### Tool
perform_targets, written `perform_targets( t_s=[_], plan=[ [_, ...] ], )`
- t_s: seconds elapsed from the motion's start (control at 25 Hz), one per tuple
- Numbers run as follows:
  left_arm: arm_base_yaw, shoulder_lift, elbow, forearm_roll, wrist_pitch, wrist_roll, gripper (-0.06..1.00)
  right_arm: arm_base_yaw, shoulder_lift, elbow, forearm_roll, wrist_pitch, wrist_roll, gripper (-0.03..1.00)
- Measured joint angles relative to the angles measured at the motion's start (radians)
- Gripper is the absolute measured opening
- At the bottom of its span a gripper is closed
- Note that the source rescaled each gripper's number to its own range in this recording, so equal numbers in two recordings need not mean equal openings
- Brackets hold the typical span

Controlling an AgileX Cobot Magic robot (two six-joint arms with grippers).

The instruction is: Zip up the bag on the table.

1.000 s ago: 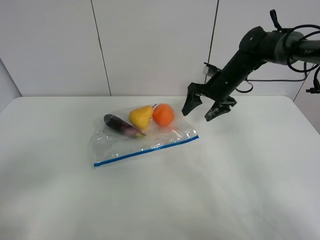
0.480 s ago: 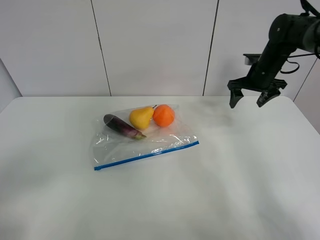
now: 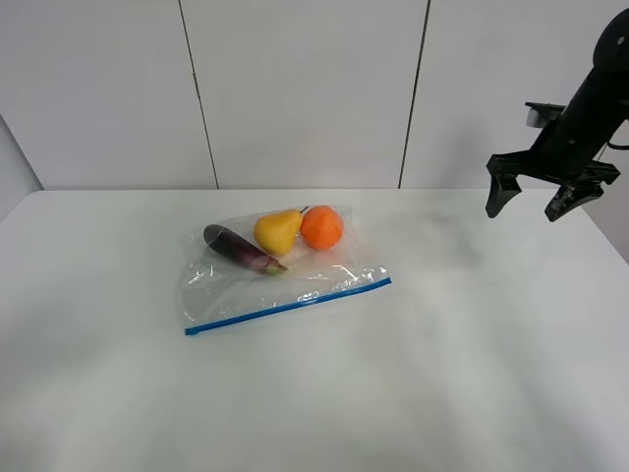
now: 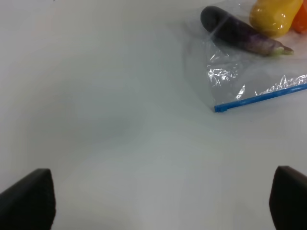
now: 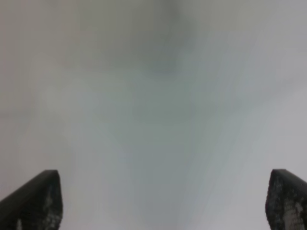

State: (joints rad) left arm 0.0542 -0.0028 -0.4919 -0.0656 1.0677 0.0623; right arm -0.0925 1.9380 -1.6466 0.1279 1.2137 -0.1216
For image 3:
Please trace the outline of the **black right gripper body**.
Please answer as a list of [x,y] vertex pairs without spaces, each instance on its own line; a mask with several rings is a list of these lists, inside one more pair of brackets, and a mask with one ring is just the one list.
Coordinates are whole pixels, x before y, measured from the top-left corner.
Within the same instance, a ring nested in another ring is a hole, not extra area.
[[594,118],[570,128],[557,117],[542,129],[528,149],[493,155],[487,170],[494,176],[526,175],[555,184],[604,182],[611,184],[619,171],[611,164],[595,164],[594,159],[619,128],[619,121]]

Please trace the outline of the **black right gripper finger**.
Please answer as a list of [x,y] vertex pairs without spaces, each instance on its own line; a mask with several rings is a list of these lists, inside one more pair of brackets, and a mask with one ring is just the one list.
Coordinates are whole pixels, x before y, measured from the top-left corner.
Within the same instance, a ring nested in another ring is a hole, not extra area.
[[500,173],[490,170],[490,186],[489,195],[486,202],[486,214],[489,218],[496,218],[503,208],[516,196],[522,189],[514,174]]
[[600,182],[576,182],[562,184],[544,210],[547,219],[556,221],[569,211],[603,195]]

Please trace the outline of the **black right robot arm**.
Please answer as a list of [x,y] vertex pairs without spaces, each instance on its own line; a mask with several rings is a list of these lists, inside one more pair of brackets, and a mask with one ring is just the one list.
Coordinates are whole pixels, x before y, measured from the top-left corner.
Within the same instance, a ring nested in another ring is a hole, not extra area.
[[541,130],[528,149],[494,154],[486,214],[499,215],[522,192],[517,177],[528,176],[558,186],[544,210],[554,222],[569,211],[603,195],[603,185],[620,176],[597,160],[615,132],[628,120],[628,12],[615,16],[603,30],[593,54],[593,68],[568,105],[528,102]]

